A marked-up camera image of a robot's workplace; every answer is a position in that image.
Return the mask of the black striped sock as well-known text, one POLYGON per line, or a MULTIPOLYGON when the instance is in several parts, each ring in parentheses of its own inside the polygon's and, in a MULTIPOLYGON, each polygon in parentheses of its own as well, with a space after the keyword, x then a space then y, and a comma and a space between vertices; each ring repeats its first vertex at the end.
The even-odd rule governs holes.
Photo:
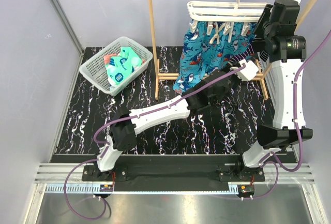
POLYGON ((269 54, 265 50, 263 50, 263 51, 259 52, 259 58, 262 61, 266 62, 269 59, 269 54))
POLYGON ((231 58, 229 59, 229 61, 232 63, 237 63, 243 59, 248 60, 250 59, 253 55, 255 54, 253 45, 250 45, 243 53, 238 54, 238 55, 234 55, 231 56, 231 58))

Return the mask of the mint green sock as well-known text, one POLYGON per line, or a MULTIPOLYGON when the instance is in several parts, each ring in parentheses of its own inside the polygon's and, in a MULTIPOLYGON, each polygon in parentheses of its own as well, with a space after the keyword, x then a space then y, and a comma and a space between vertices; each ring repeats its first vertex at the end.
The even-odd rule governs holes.
POLYGON ((120 86, 134 72, 131 66, 122 65, 119 62, 120 58, 120 56, 113 56, 110 64, 105 66, 111 90, 120 86))
POLYGON ((131 47, 121 47, 119 56, 121 57, 119 62, 125 65, 125 67, 131 66, 132 71, 135 71, 143 64, 143 60, 131 47))

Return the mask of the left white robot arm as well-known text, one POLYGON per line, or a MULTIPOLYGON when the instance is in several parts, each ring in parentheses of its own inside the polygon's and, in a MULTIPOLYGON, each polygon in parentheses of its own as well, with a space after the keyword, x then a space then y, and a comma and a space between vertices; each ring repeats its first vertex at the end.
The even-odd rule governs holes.
POLYGON ((113 119, 100 127, 93 136, 94 141, 99 143, 98 134, 110 128, 110 136, 102 142, 104 146, 96 158, 94 175, 102 181, 107 180, 120 155, 136 146, 138 134, 165 122, 199 114, 214 102, 221 101, 241 82, 243 77, 240 72, 244 69, 245 66, 226 67, 214 71, 196 86, 171 100, 147 108, 117 111, 113 119))

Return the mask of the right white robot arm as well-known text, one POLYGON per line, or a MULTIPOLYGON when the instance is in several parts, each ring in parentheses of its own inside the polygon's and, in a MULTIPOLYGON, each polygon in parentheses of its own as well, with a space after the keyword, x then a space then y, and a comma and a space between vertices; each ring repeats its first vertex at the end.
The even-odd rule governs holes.
POLYGON ((241 181, 256 174, 266 160, 276 157, 276 152, 312 138, 302 107, 306 40, 294 34, 299 10, 297 1, 275 0, 265 6, 254 29, 263 44, 261 51, 269 59, 275 115, 272 125, 258 127, 257 141, 236 162, 233 172, 241 181))

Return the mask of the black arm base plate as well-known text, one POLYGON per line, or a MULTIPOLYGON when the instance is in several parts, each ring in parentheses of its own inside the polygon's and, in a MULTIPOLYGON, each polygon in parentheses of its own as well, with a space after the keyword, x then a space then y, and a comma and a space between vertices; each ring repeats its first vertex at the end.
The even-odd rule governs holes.
POLYGON ((238 174, 238 160, 238 155, 121 155, 108 172, 95 162, 85 165, 82 180, 114 182, 116 193, 223 191, 228 183, 265 181, 262 169, 238 174))

